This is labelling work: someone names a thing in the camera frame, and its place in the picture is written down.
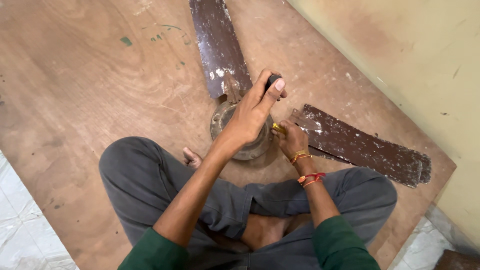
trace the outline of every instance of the person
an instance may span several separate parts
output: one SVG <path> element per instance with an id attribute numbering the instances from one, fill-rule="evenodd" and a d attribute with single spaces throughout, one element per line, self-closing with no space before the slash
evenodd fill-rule
<path id="1" fill-rule="evenodd" d="M 271 107 L 285 98 L 285 81 L 263 70 L 202 159 L 184 148 L 185 166 L 154 141 L 127 137 L 111 144 L 99 162 L 108 197 L 133 248 L 118 269 L 379 269 L 371 243 L 396 204 L 383 175 L 353 167 L 321 176 L 307 135 L 283 120 L 274 132 L 300 176 L 243 188 L 217 179 L 227 162 L 260 132 Z M 312 221 L 286 234 L 292 217 Z M 239 252 L 211 232 L 240 240 Z"/>

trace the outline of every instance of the person's right hand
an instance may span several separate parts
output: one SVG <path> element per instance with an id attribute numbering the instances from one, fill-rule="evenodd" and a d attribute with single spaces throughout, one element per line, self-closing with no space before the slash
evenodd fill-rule
<path id="1" fill-rule="evenodd" d="M 292 159 L 298 151 L 308 153 L 308 136 L 299 126 L 290 120 L 282 120 L 279 125 L 285 128 L 287 135 L 276 130 L 272 133 L 278 137 L 278 145 L 288 159 Z"/>

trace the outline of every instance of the forearm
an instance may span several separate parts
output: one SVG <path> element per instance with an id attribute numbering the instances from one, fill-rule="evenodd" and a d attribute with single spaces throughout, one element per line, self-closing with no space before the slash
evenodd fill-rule
<path id="1" fill-rule="evenodd" d="M 215 180 L 241 145 L 219 135 L 202 164 L 172 200 L 153 229 L 186 247 Z"/>
<path id="2" fill-rule="evenodd" d="M 311 158 L 299 159 L 294 163 L 294 166 L 300 176 L 318 173 L 315 163 Z M 311 183 L 305 187 L 305 192 L 307 193 L 314 228 L 324 220 L 340 215 L 323 183 Z"/>

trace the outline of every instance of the wood grain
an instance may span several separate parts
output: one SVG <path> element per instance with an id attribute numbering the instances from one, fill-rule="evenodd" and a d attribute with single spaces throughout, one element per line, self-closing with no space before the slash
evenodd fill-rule
<path id="1" fill-rule="evenodd" d="M 177 158 L 184 146 L 204 155 L 211 144 L 209 122 L 218 102 L 206 89 L 189 4 L 3 4 L 0 148 L 80 269 L 113 269 L 131 246 L 98 174 L 103 150 L 129 135 L 149 137 Z M 309 103 L 431 157 L 430 184 L 411 189 L 394 183 L 397 207 L 370 246 L 386 269 L 455 164 L 286 1 L 231 0 L 227 6 L 252 79 L 269 67 L 287 82 L 289 97 L 272 109 L 274 120 Z M 315 161 L 325 172 L 349 166 Z M 297 175 L 271 147 L 257 159 L 231 161 L 222 177 L 241 186 Z"/>

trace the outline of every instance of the hand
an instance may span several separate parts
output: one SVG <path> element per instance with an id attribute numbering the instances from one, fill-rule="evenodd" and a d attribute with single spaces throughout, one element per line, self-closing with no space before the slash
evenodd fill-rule
<path id="1" fill-rule="evenodd" d="M 240 148 L 257 138 L 277 99 L 287 97 L 283 79 L 277 79 L 265 92 L 268 78 L 273 74 L 280 75 L 269 69 L 262 70 L 253 87 L 238 103 L 232 118 L 218 138 L 228 138 L 229 144 L 233 143 Z"/>
<path id="2" fill-rule="evenodd" d="M 287 131 L 287 135 L 272 130 L 278 137 L 278 145 L 283 154 L 291 159 L 296 152 L 305 150 L 308 153 L 308 136 L 303 130 L 290 120 L 282 120 L 279 125 Z"/>

